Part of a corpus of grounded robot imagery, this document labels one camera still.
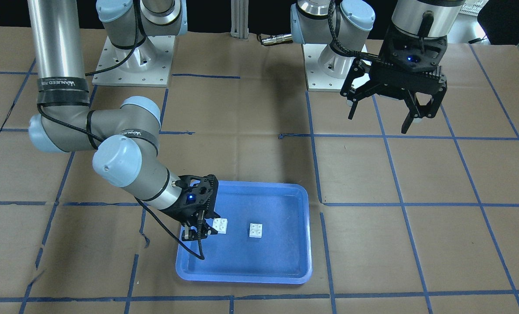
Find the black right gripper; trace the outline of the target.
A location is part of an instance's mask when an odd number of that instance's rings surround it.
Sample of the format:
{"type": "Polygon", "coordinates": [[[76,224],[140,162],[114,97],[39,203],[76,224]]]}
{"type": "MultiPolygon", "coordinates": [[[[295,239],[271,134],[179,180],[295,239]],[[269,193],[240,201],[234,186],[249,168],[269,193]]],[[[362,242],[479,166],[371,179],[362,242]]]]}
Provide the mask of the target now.
{"type": "Polygon", "coordinates": [[[214,211],[219,181],[215,175],[182,175],[171,183],[181,192],[173,205],[159,211],[182,223],[182,241],[196,241],[216,235],[220,215],[214,211]]]}

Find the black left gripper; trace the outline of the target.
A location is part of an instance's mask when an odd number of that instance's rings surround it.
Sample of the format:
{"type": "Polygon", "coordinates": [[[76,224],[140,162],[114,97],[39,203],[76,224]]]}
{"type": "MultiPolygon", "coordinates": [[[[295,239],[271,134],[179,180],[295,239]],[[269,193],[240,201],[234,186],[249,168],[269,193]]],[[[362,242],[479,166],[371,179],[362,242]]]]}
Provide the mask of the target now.
{"type": "Polygon", "coordinates": [[[345,49],[354,58],[341,95],[351,105],[352,120],[359,101],[380,95],[404,101],[409,113],[401,127],[406,134],[415,119],[436,116],[447,91],[447,78],[439,65],[447,37],[419,38],[387,33],[379,55],[345,49]]]}

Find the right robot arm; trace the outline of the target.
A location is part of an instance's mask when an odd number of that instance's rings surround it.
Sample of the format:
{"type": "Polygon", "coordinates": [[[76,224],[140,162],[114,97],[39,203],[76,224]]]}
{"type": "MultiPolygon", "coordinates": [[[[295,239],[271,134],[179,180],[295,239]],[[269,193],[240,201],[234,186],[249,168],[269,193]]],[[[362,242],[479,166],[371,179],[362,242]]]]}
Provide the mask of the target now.
{"type": "Polygon", "coordinates": [[[127,98],[118,109],[90,109],[74,0],[29,0],[38,62],[38,114],[28,135],[44,152],[94,150],[92,167],[111,185],[130,193],[184,227],[182,240],[218,231],[215,175],[177,176],[158,160],[160,110],[147,97],[127,98]]]}

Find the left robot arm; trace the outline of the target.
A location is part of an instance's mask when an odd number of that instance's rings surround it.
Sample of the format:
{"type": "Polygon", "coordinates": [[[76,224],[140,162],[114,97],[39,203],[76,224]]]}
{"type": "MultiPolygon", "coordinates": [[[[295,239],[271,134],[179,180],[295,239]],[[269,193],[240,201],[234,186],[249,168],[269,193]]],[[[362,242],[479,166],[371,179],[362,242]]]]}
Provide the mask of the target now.
{"type": "Polygon", "coordinates": [[[409,113],[405,134],[415,119],[435,117],[447,91],[439,65],[463,0],[398,0],[377,55],[362,48],[376,13],[363,0],[298,0],[290,8],[293,41],[327,44],[351,59],[340,94],[353,119],[359,101],[380,95],[404,101],[409,113]]]}

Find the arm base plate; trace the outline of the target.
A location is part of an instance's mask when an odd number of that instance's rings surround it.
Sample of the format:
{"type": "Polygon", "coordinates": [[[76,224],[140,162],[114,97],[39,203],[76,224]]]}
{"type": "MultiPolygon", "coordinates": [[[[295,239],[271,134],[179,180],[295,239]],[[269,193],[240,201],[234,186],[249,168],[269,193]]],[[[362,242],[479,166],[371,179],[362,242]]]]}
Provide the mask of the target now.
{"type": "Polygon", "coordinates": [[[167,87],[176,36],[150,36],[116,69],[93,76],[96,85],[116,87],[167,87]]]}
{"type": "Polygon", "coordinates": [[[340,92],[354,58],[334,52],[329,44],[304,44],[307,89],[312,92],[340,92]]]}

